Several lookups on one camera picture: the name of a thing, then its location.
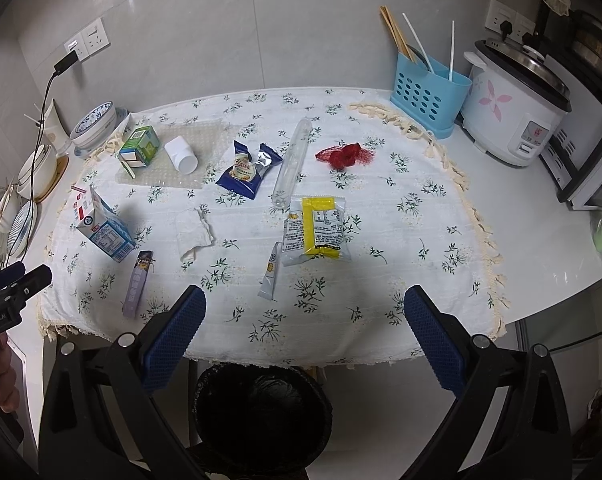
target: clear plastic tube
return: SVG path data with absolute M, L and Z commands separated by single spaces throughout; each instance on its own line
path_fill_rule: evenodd
M 272 205 L 277 209 L 285 209 L 290 206 L 290 199 L 295 189 L 297 175 L 303 166 L 311 131 L 312 122 L 308 118 L 303 118 L 297 124 L 294 135 L 292 135 L 272 193 Z

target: tablecloth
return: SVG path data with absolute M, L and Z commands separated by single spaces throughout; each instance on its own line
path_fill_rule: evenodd
M 72 227 L 72 201 L 60 211 L 46 248 L 53 283 L 41 294 L 44 330 L 71 328 L 113 340 L 137 333 L 193 283 L 206 317 L 186 356 L 258 365 L 373 364 L 422 354 L 402 311 L 420 284 L 436 306 L 470 333 L 504 332 L 506 305 L 489 230 L 466 201 L 462 171 L 430 134 L 376 91 L 290 88 L 237 92 L 132 113 L 109 145 L 143 124 L 224 120 L 254 154 L 265 142 L 284 155 L 298 121 L 313 124 L 296 194 L 346 199 L 350 262 L 315 258 L 282 267 L 274 301 L 257 296 L 287 212 L 271 205 L 278 168 L 255 200 L 215 183 L 234 150 L 206 168 L 203 189 L 115 183 L 120 163 L 106 150 L 86 163 L 80 186 L 94 186 L 128 225 L 140 250 L 153 250 L 137 319 L 121 315 L 136 251 L 117 264 Z M 331 170 L 319 150 L 352 142 L 374 152 L 368 165 Z M 181 261 L 175 218 L 200 212 L 214 243 Z

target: red object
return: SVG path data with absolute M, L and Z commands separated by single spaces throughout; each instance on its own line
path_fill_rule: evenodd
M 317 160 L 329 162 L 335 170 L 343 170 L 349 166 L 354 166 L 356 162 L 369 164 L 374 156 L 374 152 L 361 148 L 358 142 L 346 146 L 332 146 L 315 155 Z

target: hand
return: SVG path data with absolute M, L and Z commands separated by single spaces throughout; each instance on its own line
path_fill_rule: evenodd
M 19 407 L 19 391 L 14 387 L 17 373 L 10 365 L 12 350 L 8 346 L 8 334 L 0 334 L 0 408 L 14 412 Z

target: blue candy wrapper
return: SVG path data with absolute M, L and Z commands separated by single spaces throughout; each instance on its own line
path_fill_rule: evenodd
M 277 152 L 262 143 L 257 161 L 253 162 L 248 147 L 235 140 L 235 163 L 223 172 L 217 184 L 254 200 L 265 174 L 282 161 Z

